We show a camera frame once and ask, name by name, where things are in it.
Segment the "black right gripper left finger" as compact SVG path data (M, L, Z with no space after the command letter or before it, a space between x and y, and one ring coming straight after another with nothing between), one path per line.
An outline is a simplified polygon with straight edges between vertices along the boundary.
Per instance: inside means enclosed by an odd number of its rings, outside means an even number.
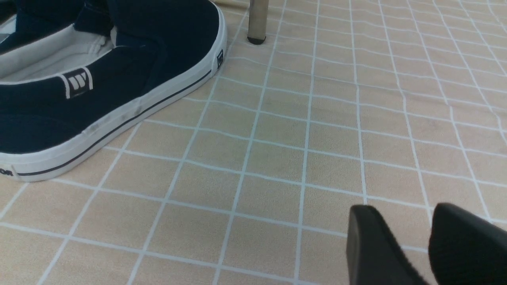
M350 207L346 256L351 285L428 284L373 206Z

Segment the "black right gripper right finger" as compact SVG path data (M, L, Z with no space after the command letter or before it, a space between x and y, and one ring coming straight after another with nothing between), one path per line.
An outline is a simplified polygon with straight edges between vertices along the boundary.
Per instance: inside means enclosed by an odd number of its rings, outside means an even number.
M439 203L429 261L439 285L505 285L507 233L459 206Z

